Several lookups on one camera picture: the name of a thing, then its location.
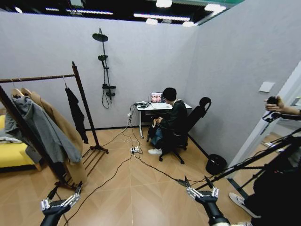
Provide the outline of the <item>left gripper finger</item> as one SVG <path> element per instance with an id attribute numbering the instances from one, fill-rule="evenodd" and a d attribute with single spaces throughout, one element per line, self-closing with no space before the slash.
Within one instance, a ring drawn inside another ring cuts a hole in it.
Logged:
<path id="1" fill-rule="evenodd" d="M 41 202 L 40 202 L 40 205 L 41 205 L 41 210 L 46 210 L 46 209 L 49 209 L 50 208 L 50 203 L 54 197 L 54 195 L 56 194 L 57 192 L 57 189 L 59 188 L 59 186 L 55 186 L 47 195 L 47 197 L 45 199 L 43 199 Z"/>
<path id="2" fill-rule="evenodd" d="M 82 187 L 82 181 L 78 184 L 75 194 L 71 195 L 68 199 L 66 199 L 63 203 L 62 206 L 74 206 L 77 201 L 80 199 L 80 194 L 81 194 L 81 187 Z"/>

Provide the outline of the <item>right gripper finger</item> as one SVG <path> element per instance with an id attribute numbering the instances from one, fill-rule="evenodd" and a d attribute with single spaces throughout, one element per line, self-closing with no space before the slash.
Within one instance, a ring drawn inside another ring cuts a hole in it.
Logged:
<path id="1" fill-rule="evenodd" d="M 211 195 L 215 198 L 218 198 L 219 189 L 213 185 L 213 182 L 207 176 L 205 176 L 205 180 L 207 182 L 207 185 L 211 188 Z"/>
<path id="2" fill-rule="evenodd" d="M 185 181 L 185 186 L 186 186 L 186 193 L 190 197 L 192 197 L 193 199 L 196 199 L 196 198 L 200 199 L 200 198 L 204 197 L 202 193 L 198 192 L 196 189 L 194 189 L 190 186 L 189 180 L 187 179 L 186 176 L 184 176 L 184 181 Z"/>

